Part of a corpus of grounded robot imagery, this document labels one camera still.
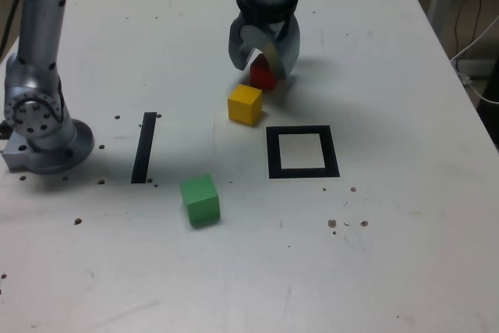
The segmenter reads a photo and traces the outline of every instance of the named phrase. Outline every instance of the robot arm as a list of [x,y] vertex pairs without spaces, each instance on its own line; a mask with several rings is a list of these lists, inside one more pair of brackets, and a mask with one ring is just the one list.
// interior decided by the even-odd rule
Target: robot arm
[[[277,78],[289,75],[299,54],[298,0],[236,0],[241,10],[228,51],[244,69],[255,48]],[[57,70],[65,0],[24,0],[19,50],[7,61],[5,120],[14,129],[2,156],[11,171],[60,172],[94,147],[90,128],[71,119]]]
[[228,53],[244,70],[254,49],[262,51],[278,79],[289,76],[299,55],[298,0],[236,0],[241,12],[231,25]]
[[94,138],[71,119],[57,70],[65,0],[24,0],[17,55],[7,61],[4,116],[14,129],[2,156],[11,171],[58,172],[84,160]]

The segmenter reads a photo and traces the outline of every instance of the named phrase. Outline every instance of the black tape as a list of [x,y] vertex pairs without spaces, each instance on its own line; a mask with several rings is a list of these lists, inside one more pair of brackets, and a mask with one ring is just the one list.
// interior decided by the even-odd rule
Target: black tape
[[143,114],[142,126],[140,127],[139,145],[137,146],[135,163],[133,164],[131,183],[146,183],[155,126],[156,112],[145,112]]

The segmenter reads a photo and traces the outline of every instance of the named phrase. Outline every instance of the white cable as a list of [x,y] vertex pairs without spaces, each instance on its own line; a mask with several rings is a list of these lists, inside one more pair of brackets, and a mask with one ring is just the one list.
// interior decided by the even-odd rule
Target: white cable
[[481,100],[486,101],[487,103],[490,103],[492,105],[499,105],[499,101],[490,101],[490,100],[484,98],[482,95],[480,95],[478,90],[472,85],[472,82],[469,82],[468,86],[471,87],[471,89],[475,92],[476,96],[479,97]]
[[[465,49],[463,49],[461,52],[459,52],[459,53],[458,53],[455,57],[453,57],[453,58],[450,60],[450,62],[453,62],[454,60],[456,60],[456,58],[457,58],[457,57],[459,57],[462,53],[464,53],[464,51],[468,50],[468,48],[470,48],[470,47],[471,47],[471,46],[473,46],[476,42],[478,42],[478,41],[479,41],[479,40],[480,40],[480,39],[481,39],[481,38],[482,38],[485,34],[487,34],[487,33],[489,32],[489,30],[490,30],[490,29],[494,26],[494,24],[495,24],[498,20],[499,20],[499,16],[497,16],[497,17],[495,18],[495,20],[494,20],[494,21],[492,21],[492,23],[488,26],[488,28],[486,28],[486,29],[485,29],[485,31],[484,31],[483,33],[481,33],[481,35],[480,35],[477,39],[475,39],[472,43],[470,43],[470,44],[468,45],[468,47],[466,47],[466,48],[465,48]],[[484,97],[483,97],[483,96],[482,96],[482,95],[478,92],[478,90],[477,90],[477,89],[473,86],[472,81],[469,79],[469,77],[468,77],[468,76],[466,76],[466,75],[464,75],[464,74],[462,74],[462,73],[458,72],[458,71],[455,69],[455,67],[454,67],[454,71],[455,71],[455,73],[456,73],[456,74],[458,74],[461,78],[465,78],[465,80],[466,80],[466,81],[468,81],[466,85],[465,85],[465,83],[464,83],[464,82],[462,82],[463,86],[469,86],[469,87],[471,87],[471,89],[473,90],[473,92],[475,93],[475,95],[476,95],[477,97],[479,97],[481,100],[483,100],[483,101],[485,101],[485,102],[487,102],[487,103],[490,103],[490,104],[492,104],[492,105],[499,105],[499,101],[491,101],[491,100],[489,100],[489,99],[484,98]]]
[[461,52],[459,52],[459,53],[458,53],[455,57],[453,57],[453,58],[451,59],[451,62],[453,62],[453,61],[454,61],[457,57],[459,57],[459,56],[460,56],[460,55],[461,55],[464,51],[466,51],[468,48],[470,48],[471,46],[473,46],[473,45],[474,45],[476,42],[478,42],[478,41],[479,41],[479,40],[480,40],[480,39],[481,39],[481,38],[482,38],[485,34],[487,34],[487,32],[488,32],[488,31],[489,31],[489,30],[490,30],[490,29],[494,26],[494,24],[495,24],[498,20],[499,20],[499,16],[497,16],[497,17],[495,18],[495,20],[494,20],[494,21],[492,21],[492,24],[491,24],[491,25],[489,25],[489,27],[488,27],[488,28],[486,28],[486,29],[485,29],[485,31],[484,31],[483,33],[481,33],[481,35],[480,35],[477,39],[475,39],[472,43],[470,43],[470,44],[468,45],[468,47],[466,47],[464,50],[462,50]]

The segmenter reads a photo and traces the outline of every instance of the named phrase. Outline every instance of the wooden block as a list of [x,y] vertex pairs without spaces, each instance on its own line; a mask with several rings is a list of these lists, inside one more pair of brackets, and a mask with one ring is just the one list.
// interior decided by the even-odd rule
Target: wooden block
[[259,54],[250,67],[251,86],[261,90],[273,90],[278,81],[272,74],[264,54]]
[[238,85],[228,99],[228,117],[249,126],[258,123],[262,114],[262,90]]
[[194,228],[220,220],[218,194],[210,175],[185,181],[180,186],[189,222]]

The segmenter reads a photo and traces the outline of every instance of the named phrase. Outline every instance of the white table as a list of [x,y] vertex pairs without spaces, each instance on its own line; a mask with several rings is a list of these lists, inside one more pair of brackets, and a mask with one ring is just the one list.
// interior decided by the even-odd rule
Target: white table
[[[499,329],[499,157],[416,0],[300,0],[295,82],[255,129],[227,119],[235,0],[66,4],[96,147],[59,175],[0,163],[2,333]],[[147,111],[154,182],[131,185]],[[330,125],[342,176],[269,180],[275,125]],[[179,183],[202,172],[222,221],[193,230]]]

